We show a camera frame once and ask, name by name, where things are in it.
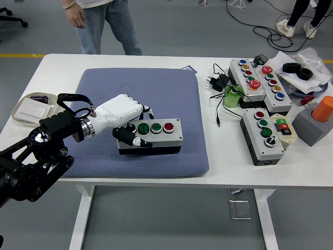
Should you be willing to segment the person's right hand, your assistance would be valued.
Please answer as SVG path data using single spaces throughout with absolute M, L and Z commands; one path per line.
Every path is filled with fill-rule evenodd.
M 86 18 L 84 11 L 79 4 L 75 3 L 71 7 L 66 6 L 65 12 L 69 23 L 73 27 L 85 29 Z

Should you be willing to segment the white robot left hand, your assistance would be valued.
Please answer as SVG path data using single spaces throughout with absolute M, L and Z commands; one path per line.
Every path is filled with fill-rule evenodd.
M 86 118 L 87 136 L 93 138 L 105 129 L 112 129 L 113 137 L 129 146 L 152 147 L 152 143 L 144 141 L 125 127 L 133 119 L 142 118 L 143 113 L 148 113 L 153 118 L 150 107 L 126 94 L 120 94 L 99 105 L 95 109 L 95 117 Z

